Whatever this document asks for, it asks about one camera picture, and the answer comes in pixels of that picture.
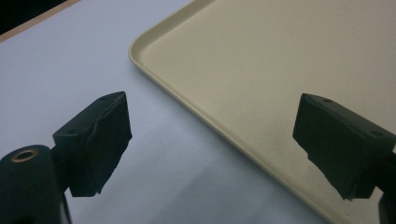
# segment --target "beige tray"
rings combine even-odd
[[[198,0],[136,39],[131,60],[314,210],[378,223],[343,201],[291,137],[303,92],[396,133],[396,1]]]

